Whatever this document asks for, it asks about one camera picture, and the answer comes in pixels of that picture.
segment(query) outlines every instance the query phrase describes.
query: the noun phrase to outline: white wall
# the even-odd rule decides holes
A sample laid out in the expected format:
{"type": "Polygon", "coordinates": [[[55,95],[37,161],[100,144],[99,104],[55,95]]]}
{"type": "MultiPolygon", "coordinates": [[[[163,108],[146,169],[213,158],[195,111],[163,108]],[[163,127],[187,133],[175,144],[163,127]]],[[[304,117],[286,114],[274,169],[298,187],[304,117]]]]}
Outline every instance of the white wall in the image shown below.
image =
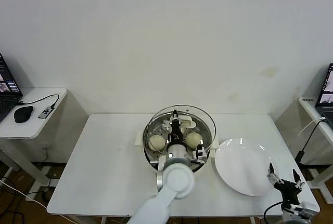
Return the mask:
{"type": "Polygon", "coordinates": [[[0,0],[0,10],[0,50],[19,83],[66,87],[87,114],[186,103],[276,120],[318,90],[333,53],[331,0],[0,0]]]}

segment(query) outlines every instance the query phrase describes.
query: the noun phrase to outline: white table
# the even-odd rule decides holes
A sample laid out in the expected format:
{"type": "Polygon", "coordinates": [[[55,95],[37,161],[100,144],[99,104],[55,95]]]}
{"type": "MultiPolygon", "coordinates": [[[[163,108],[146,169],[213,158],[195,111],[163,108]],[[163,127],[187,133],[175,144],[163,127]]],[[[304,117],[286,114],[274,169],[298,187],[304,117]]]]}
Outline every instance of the white table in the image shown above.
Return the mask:
{"type": "MultiPolygon", "coordinates": [[[[299,98],[299,103],[304,107],[305,111],[309,114],[311,119],[317,119],[322,117],[321,114],[316,110],[316,101],[317,99],[313,96],[302,96],[299,98]]],[[[333,145],[333,130],[332,128],[324,122],[319,124],[319,129],[326,137],[328,142],[333,145]]],[[[329,192],[328,188],[325,185],[325,182],[333,177],[333,165],[329,166],[324,172],[321,174],[318,173],[316,169],[309,169],[311,175],[313,176],[313,180],[308,181],[308,185],[311,189],[319,189],[322,193],[327,204],[333,204],[333,196],[329,192]]]]}
{"type": "MultiPolygon", "coordinates": [[[[293,180],[294,168],[304,181],[268,115],[212,117],[220,140],[233,137],[258,140],[275,154],[282,178],[293,180]]],[[[144,200],[156,195],[155,173],[146,161],[142,148],[134,146],[136,134],[143,130],[150,118],[151,115],[91,115],[47,211],[76,216],[131,216],[144,200]]],[[[203,168],[195,172],[196,186],[190,196],[171,204],[172,217],[262,216],[268,206],[281,201],[277,190],[264,197],[251,197],[234,191],[218,176],[212,163],[209,159],[203,168]]],[[[307,185],[299,194],[299,199],[315,204],[319,210],[307,185]]],[[[268,213],[281,214],[279,207],[268,213]]]]}
{"type": "MultiPolygon", "coordinates": [[[[65,88],[21,88],[23,97],[21,101],[23,102],[32,102],[43,97],[46,97],[50,94],[58,94],[60,96],[59,100],[55,104],[55,109],[50,113],[46,119],[38,118],[39,114],[47,107],[52,105],[57,97],[49,97],[40,102],[34,104],[27,104],[22,106],[15,106],[11,112],[3,119],[0,123],[0,150],[2,147],[6,146],[6,149],[9,150],[9,158],[13,160],[17,165],[23,168],[28,174],[36,179],[34,185],[32,186],[30,192],[36,192],[41,186],[47,186],[50,180],[45,176],[50,167],[45,166],[42,171],[38,170],[24,155],[24,151],[15,143],[13,139],[33,139],[41,132],[47,121],[52,117],[56,109],[58,108],[61,101],[66,96],[67,90],[65,88]],[[32,105],[34,110],[30,118],[24,123],[16,123],[14,121],[14,112],[24,106],[32,105]]],[[[8,158],[3,152],[0,152],[0,159],[6,161],[6,164],[9,167],[14,166],[14,170],[17,169],[17,165],[10,163],[8,158]]],[[[10,168],[6,173],[8,177],[11,170],[10,168]]],[[[50,186],[55,186],[57,184],[57,179],[52,179],[50,186]]],[[[31,194],[30,197],[34,198],[36,194],[31,194]]]]}

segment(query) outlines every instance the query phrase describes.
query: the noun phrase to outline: table leg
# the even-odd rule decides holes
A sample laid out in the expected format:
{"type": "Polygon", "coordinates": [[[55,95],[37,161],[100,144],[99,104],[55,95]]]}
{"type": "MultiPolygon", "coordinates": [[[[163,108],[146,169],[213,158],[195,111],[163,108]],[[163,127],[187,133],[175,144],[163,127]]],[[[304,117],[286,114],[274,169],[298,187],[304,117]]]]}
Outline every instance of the table leg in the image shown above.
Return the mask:
{"type": "Polygon", "coordinates": [[[333,165],[329,166],[321,174],[316,169],[309,169],[313,180],[307,181],[310,189],[319,189],[327,204],[333,204],[333,196],[325,185],[325,182],[333,177],[333,165]]]}
{"type": "Polygon", "coordinates": [[[6,164],[8,167],[12,167],[13,171],[19,171],[20,167],[12,161],[2,150],[0,150],[0,161],[6,164]]]}
{"type": "Polygon", "coordinates": [[[5,142],[6,146],[8,146],[10,149],[8,156],[38,182],[43,185],[48,185],[49,179],[43,175],[42,172],[36,168],[11,142],[12,141],[10,140],[5,142]]]}
{"type": "Polygon", "coordinates": [[[100,224],[106,224],[106,218],[107,218],[106,216],[103,216],[102,221],[100,222],[100,224]]]}
{"type": "Polygon", "coordinates": [[[96,221],[89,216],[69,215],[69,217],[79,224],[96,224],[96,221]]]}
{"type": "Polygon", "coordinates": [[[251,224],[255,224],[255,219],[253,216],[250,217],[250,220],[251,220],[251,224]]]}
{"type": "MultiPolygon", "coordinates": [[[[42,168],[41,172],[43,175],[47,175],[47,173],[50,171],[50,169],[51,169],[51,166],[44,166],[42,168]]],[[[55,187],[55,186],[57,186],[58,181],[59,181],[59,179],[51,179],[51,181],[49,181],[49,183],[42,184],[36,180],[29,190],[29,195],[28,195],[29,198],[35,199],[35,197],[38,193],[33,193],[33,192],[39,192],[41,187],[48,187],[48,186],[55,187]]],[[[26,197],[25,200],[28,202],[31,201],[29,198],[26,197]]]]}

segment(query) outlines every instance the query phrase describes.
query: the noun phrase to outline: white power cord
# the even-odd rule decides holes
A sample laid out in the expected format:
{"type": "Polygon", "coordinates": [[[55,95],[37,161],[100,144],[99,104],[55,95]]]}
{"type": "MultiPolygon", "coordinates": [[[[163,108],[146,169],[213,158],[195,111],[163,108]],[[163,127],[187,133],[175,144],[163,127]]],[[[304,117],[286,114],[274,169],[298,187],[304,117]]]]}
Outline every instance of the white power cord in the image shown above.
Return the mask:
{"type": "Polygon", "coordinates": [[[297,134],[297,139],[299,138],[299,136],[300,136],[300,134],[306,129],[306,128],[308,128],[309,127],[309,125],[310,124],[312,124],[313,122],[315,122],[315,121],[320,121],[320,120],[324,120],[324,119],[326,119],[324,116],[322,116],[322,117],[319,117],[319,118],[316,118],[316,119],[314,119],[314,120],[312,120],[311,122],[309,122],[298,134],[297,134]]]}
{"type": "MultiPolygon", "coordinates": [[[[12,188],[11,186],[9,186],[8,184],[6,184],[6,183],[3,182],[3,181],[1,181],[1,183],[3,183],[3,184],[6,185],[7,187],[9,187],[9,188],[15,190],[16,192],[19,192],[20,194],[24,195],[26,198],[32,200],[33,202],[40,204],[43,208],[46,209],[46,207],[45,207],[42,203],[40,203],[40,202],[38,202],[38,201],[36,201],[36,200],[34,200],[34,199],[31,199],[29,196],[23,194],[21,191],[19,191],[19,190],[17,190],[17,189],[12,188]]],[[[62,218],[65,218],[66,220],[70,221],[71,223],[78,224],[77,222],[72,221],[72,220],[68,219],[67,217],[65,217],[65,216],[63,216],[63,215],[60,215],[60,216],[61,216],[62,218]]]]}

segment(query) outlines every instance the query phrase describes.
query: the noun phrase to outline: cable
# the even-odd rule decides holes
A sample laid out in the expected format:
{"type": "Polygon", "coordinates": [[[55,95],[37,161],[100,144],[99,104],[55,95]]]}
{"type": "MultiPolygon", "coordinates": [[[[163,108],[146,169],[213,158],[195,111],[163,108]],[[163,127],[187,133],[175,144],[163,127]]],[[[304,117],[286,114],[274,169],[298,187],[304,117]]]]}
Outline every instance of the cable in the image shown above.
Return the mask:
{"type": "Polygon", "coordinates": [[[43,150],[45,150],[45,152],[46,152],[46,158],[44,160],[42,160],[40,163],[36,164],[36,166],[41,165],[41,163],[44,163],[48,159],[48,151],[47,151],[48,148],[43,148],[43,150]]]}
{"type": "Polygon", "coordinates": [[[310,124],[312,124],[313,122],[315,122],[315,121],[317,121],[317,120],[324,120],[324,119],[326,119],[324,116],[322,116],[322,117],[319,117],[319,118],[316,118],[316,119],[314,119],[314,120],[312,120],[311,122],[309,122],[298,134],[297,134],[297,138],[299,138],[299,136],[300,136],[300,134],[306,129],[306,128],[308,128],[309,126],[310,126],[310,124]]]}
{"type": "Polygon", "coordinates": [[[327,121],[326,118],[320,120],[320,121],[314,126],[314,128],[313,128],[311,134],[309,135],[309,138],[308,138],[308,140],[306,141],[306,143],[305,143],[303,149],[300,150],[300,151],[297,153],[297,155],[296,155],[296,157],[295,157],[295,162],[297,163],[297,165],[298,165],[299,167],[302,165],[302,164],[301,164],[301,160],[302,160],[302,158],[303,158],[303,156],[304,156],[304,154],[305,154],[305,152],[304,152],[305,147],[308,145],[308,143],[309,143],[309,141],[310,141],[310,139],[311,139],[311,137],[312,137],[314,131],[317,129],[317,126],[318,126],[321,122],[323,122],[323,121],[327,121]]]}
{"type": "MultiPolygon", "coordinates": [[[[13,183],[13,181],[12,180],[10,180],[9,178],[7,178],[7,177],[4,177],[4,176],[0,176],[1,178],[5,178],[7,181],[10,181],[10,183],[11,184],[13,184],[14,186],[15,186],[15,188],[16,188],[16,185],[15,185],[15,183],[13,183]]],[[[5,191],[6,193],[8,193],[8,194],[14,194],[14,195],[19,195],[18,193],[12,193],[12,192],[9,192],[9,191],[7,191],[7,190],[5,190],[3,187],[1,187],[0,186],[0,189],[2,189],[3,191],[5,191]]]]}
{"type": "MultiPolygon", "coordinates": [[[[9,186],[8,184],[6,184],[5,182],[2,182],[2,183],[3,183],[4,185],[6,185],[7,187],[9,187],[9,188],[15,190],[16,192],[22,194],[22,195],[25,196],[26,198],[32,200],[33,202],[35,202],[35,203],[41,205],[43,208],[46,209],[46,207],[45,207],[42,203],[40,203],[40,202],[38,202],[38,201],[36,201],[36,200],[34,200],[34,199],[31,199],[31,198],[30,198],[29,196],[27,196],[26,194],[23,194],[21,191],[19,191],[19,190],[17,190],[17,189],[14,189],[13,187],[11,187],[11,186],[9,186]]],[[[64,219],[70,221],[71,223],[78,224],[77,222],[74,222],[74,221],[68,219],[67,217],[65,217],[65,216],[63,216],[63,215],[60,215],[60,216],[61,216],[62,218],[64,218],[64,219]]]]}
{"type": "MultiPolygon", "coordinates": [[[[13,185],[14,185],[14,187],[16,188],[16,185],[15,185],[15,183],[13,183],[10,179],[8,179],[7,177],[4,177],[4,176],[1,176],[2,178],[5,178],[5,179],[7,179],[8,181],[10,181],[13,185]]],[[[14,202],[14,200],[15,200],[15,197],[16,197],[16,195],[19,195],[19,194],[13,194],[14,195],[14,197],[11,199],[11,201],[10,201],[10,203],[9,203],[9,205],[6,207],[6,209],[5,209],[5,211],[3,211],[1,214],[0,214],[0,219],[6,214],[6,213],[12,213],[12,214],[14,214],[13,215],[13,219],[12,219],[12,223],[14,223],[14,219],[15,219],[15,216],[16,216],[16,214],[19,214],[20,216],[21,216],[21,218],[22,218],[22,224],[24,224],[24,215],[23,215],[23,213],[21,213],[21,212],[17,212],[16,211],[16,209],[15,209],[15,211],[13,212],[13,211],[9,211],[9,208],[10,208],[10,206],[12,205],[12,203],[14,202]]]]}
{"type": "Polygon", "coordinates": [[[21,101],[21,102],[17,102],[16,105],[17,105],[17,106],[20,106],[20,105],[22,105],[22,104],[33,104],[33,103],[37,103],[37,102],[39,102],[39,101],[42,101],[42,100],[44,100],[44,99],[46,99],[46,98],[49,98],[49,97],[52,97],[52,96],[57,96],[57,97],[58,97],[57,100],[56,100],[56,101],[50,106],[51,108],[53,108],[53,107],[56,105],[56,103],[58,102],[59,98],[60,98],[60,95],[59,95],[59,94],[51,94],[51,95],[48,95],[48,96],[46,96],[46,97],[44,97],[44,98],[41,98],[41,99],[36,100],[36,101],[33,101],[33,102],[29,102],[29,103],[25,103],[25,102],[23,102],[23,101],[21,101]]]}
{"type": "Polygon", "coordinates": [[[275,206],[277,206],[277,205],[279,205],[279,204],[282,204],[282,203],[283,203],[283,202],[275,203],[275,204],[269,206],[269,207],[265,210],[265,212],[264,212],[264,220],[265,220],[266,224],[269,224],[268,221],[266,220],[266,213],[267,213],[267,211],[270,210],[272,207],[275,207],[275,206]]]}
{"type": "Polygon", "coordinates": [[[320,121],[316,124],[316,126],[314,126],[314,128],[313,128],[311,134],[309,135],[309,138],[308,138],[308,140],[306,141],[306,143],[305,143],[305,145],[304,145],[302,151],[304,151],[305,147],[308,145],[308,143],[309,143],[309,141],[310,141],[310,138],[312,137],[312,134],[313,134],[314,131],[316,130],[317,126],[318,126],[321,122],[323,122],[323,121],[326,121],[326,119],[320,120],[320,121]]]}

